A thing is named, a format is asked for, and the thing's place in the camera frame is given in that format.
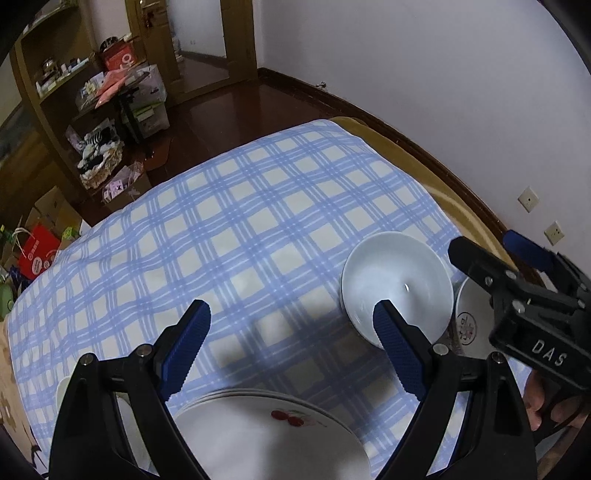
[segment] white bowl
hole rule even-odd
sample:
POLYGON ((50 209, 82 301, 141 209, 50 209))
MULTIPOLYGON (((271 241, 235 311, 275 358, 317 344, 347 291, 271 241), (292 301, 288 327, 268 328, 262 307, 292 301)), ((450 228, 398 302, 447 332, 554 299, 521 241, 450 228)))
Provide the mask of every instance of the white bowl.
POLYGON ((364 239, 345 262, 345 310, 358 332, 382 348, 374 330, 374 307, 390 300, 431 344, 445 332, 453 311, 453 287, 446 267, 431 248, 399 232, 364 239))
POLYGON ((472 358, 486 358, 495 348, 488 336, 495 327, 491 295, 471 278, 465 279, 457 293, 455 327, 462 352, 472 358))

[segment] red shopping bag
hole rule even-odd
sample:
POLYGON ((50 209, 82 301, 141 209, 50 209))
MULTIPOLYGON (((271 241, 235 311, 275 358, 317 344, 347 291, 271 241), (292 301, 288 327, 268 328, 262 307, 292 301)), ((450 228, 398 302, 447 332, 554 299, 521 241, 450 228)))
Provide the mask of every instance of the red shopping bag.
POLYGON ((35 280, 53 263, 60 241, 40 223, 31 231, 18 257, 21 273, 29 280, 35 280))

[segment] blue rubber grip pad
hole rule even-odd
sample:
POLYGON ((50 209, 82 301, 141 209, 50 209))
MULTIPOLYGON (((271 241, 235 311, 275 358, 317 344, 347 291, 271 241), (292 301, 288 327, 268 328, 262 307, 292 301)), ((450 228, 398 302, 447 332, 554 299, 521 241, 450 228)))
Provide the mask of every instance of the blue rubber grip pad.
POLYGON ((165 401, 183 387, 211 324, 211 310, 209 305, 203 302, 199 309, 193 313, 162 364, 160 394, 165 401))
POLYGON ((378 303, 374 308, 374 329, 404 390, 414 394, 421 401, 427 393, 427 387, 423 381, 425 379, 424 364, 415 355, 413 348, 382 303, 378 303))
POLYGON ((503 236, 503 246, 530 267, 546 273, 552 272, 554 268, 550 252, 514 230, 508 230, 503 236))

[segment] wall outlet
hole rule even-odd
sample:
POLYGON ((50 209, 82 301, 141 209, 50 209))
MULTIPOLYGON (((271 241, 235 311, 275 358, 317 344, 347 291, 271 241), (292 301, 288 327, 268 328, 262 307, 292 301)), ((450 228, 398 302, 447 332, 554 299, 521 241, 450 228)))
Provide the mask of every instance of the wall outlet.
POLYGON ((519 195, 519 203, 523 205, 523 208, 528 212, 531 212, 536 205, 540 202, 540 198, 535 194, 531 187, 527 187, 521 195, 519 195))
POLYGON ((558 222, 554 222, 546 230, 544 230, 544 235, 551 245, 556 245, 564 238, 564 233, 562 232, 558 222))

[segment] white plate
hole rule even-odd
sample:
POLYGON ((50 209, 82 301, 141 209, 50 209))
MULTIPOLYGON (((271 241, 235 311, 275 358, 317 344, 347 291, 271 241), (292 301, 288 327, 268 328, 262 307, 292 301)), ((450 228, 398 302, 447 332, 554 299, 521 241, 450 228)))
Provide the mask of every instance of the white plate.
POLYGON ((212 480, 369 480, 359 440, 301 404, 262 396, 224 396, 175 416, 185 442, 212 480), (292 421, 278 420, 283 412, 292 421))
POLYGON ((380 348, 373 315, 381 300, 392 301, 431 343, 452 318, 453 287, 443 262, 428 245, 399 232, 372 235, 353 249, 343 269, 342 295, 355 328, 380 348))
MULTIPOLYGON (((70 377, 64 377, 57 384, 57 411, 60 410, 61 402, 64 400, 64 396, 66 395, 69 382, 70 377)), ((119 406, 123 428, 125 430, 125 434, 127 435, 131 452, 134 454, 135 461, 141 469, 147 470, 151 463, 150 455, 148 454, 148 449, 144 445, 142 435, 139 432, 138 424, 135 421, 134 411, 131 409, 131 406, 120 396, 117 396, 117 405, 119 406)))
POLYGON ((471 278, 465 279, 457 293, 456 332, 462 352, 472 358, 486 358, 495 348, 488 341, 495 326, 491 296, 471 278))
POLYGON ((345 425, 342 421, 340 421, 338 418, 336 418, 333 414, 327 412, 326 410, 323 410, 322 408, 314 405, 313 403, 309 403, 306 400, 302 400, 297 397, 292 397, 291 395, 288 395, 285 393, 274 392, 271 390, 262 390, 260 388, 225 388, 224 390, 213 391, 211 393, 205 394, 202 397, 197 398, 196 400, 194 400, 192 402, 185 404, 178 412, 176 412, 176 414, 174 415, 174 418, 176 419, 182 412, 184 412, 188 408, 191 408, 194 405, 204 402, 206 400, 213 400, 215 398, 221 398, 221 397, 239 397, 242 395, 245 395, 247 397, 276 398, 279 400, 285 400, 285 401, 297 403, 298 405, 309 408, 311 410, 316 410, 321 415, 327 416, 328 418, 339 423, 343 428, 346 428, 351 433, 353 433, 353 431, 347 425, 345 425))

